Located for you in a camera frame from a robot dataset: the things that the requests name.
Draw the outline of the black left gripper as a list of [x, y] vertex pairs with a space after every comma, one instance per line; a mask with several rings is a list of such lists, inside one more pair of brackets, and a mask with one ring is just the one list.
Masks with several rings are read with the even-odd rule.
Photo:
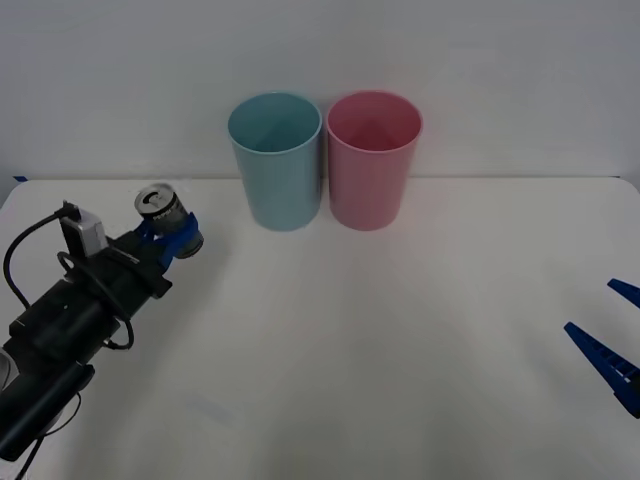
[[164, 274], [173, 259], [199, 250], [193, 213], [171, 219], [148, 215], [139, 226], [112, 239], [101, 233], [66, 233], [66, 302], [75, 314], [130, 319], [150, 299], [172, 286]]

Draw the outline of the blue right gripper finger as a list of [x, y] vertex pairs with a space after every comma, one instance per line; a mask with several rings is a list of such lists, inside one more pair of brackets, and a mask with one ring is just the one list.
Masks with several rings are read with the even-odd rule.
[[568, 322], [564, 331], [612, 389], [615, 398], [635, 419], [639, 418], [639, 367], [587, 332]]
[[636, 307], [640, 307], [640, 288], [627, 282], [611, 279], [607, 286]]

